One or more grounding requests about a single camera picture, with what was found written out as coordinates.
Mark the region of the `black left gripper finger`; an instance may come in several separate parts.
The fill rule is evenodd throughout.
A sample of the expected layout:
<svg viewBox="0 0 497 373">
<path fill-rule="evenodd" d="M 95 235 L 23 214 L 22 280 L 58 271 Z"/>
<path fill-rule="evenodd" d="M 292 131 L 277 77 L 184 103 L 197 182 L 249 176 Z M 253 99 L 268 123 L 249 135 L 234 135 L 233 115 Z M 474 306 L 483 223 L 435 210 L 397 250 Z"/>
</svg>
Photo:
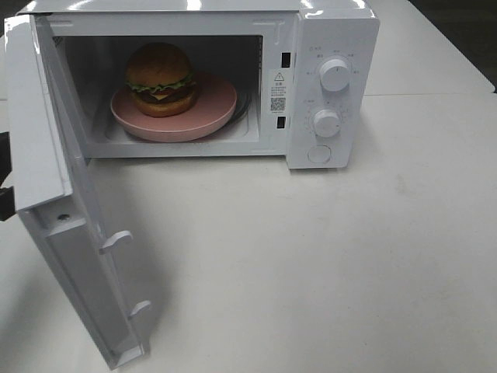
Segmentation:
<svg viewBox="0 0 497 373">
<path fill-rule="evenodd" d="M 1 133 L 0 141 L 1 161 L 0 161 L 0 177 L 1 183 L 4 183 L 12 171 L 12 160 L 10 151 L 9 132 Z M 0 219 L 6 221 L 16 214 L 14 188 L 1 187 L 0 196 Z"/>
</svg>

